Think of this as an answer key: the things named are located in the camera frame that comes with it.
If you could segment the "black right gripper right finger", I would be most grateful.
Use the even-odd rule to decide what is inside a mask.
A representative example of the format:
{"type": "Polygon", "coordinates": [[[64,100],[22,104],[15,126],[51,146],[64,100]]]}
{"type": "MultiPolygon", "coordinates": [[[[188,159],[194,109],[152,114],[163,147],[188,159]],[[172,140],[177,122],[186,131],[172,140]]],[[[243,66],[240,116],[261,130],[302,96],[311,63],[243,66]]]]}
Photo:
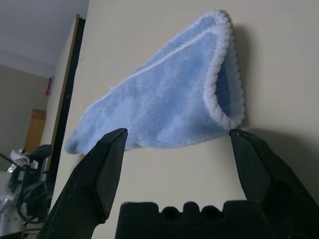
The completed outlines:
{"type": "Polygon", "coordinates": [[[317,239],[319,207],[292,169],[256,135],[229,132],[241,187],[279,239],[317,239]]]}

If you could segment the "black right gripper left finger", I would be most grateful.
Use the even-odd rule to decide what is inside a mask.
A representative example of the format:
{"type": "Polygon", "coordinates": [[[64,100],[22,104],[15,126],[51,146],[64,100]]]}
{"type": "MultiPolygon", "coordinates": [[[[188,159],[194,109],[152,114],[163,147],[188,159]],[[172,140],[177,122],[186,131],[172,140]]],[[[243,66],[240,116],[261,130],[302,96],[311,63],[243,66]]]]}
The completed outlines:
{"type": "Polygon", "coordinates": [[[128,131],[104,135],[77,164],[47,220],[39,239],[90,239],[109,218],[118,188],[128,131]]]}

